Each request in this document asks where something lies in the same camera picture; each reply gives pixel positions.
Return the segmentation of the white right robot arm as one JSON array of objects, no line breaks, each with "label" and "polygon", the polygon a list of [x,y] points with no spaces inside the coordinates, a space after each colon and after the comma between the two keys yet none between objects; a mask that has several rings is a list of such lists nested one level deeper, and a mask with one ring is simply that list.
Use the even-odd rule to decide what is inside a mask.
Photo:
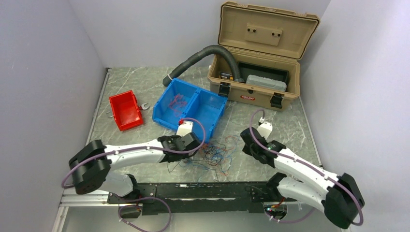
[{"label": "white right robot arm", "polygon": [[313,165],[280,142],[267,142],[254,127],[243,130],[240,137],[245,154],[278,170],[265,185],[266,198],[306,203],[341,229],[353,225],[356,217],[357,225],[362,225],[365,201],[351,175],[337,175]]}]

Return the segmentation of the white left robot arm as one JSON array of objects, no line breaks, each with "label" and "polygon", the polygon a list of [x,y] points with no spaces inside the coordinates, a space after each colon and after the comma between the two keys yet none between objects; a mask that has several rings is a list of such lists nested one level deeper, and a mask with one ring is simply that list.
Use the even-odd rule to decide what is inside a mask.
[{"label": "white left robot arm", "polygon": [[70,159],[70,171],[61,186],[75,188],[78,195],[103,190],[132,203],[140,196],[135,177],[115,170],[144,163],[181,161],[194,155],[203,144],[193,132],[133,145],[104,145],[101,140],[94,140]]}]

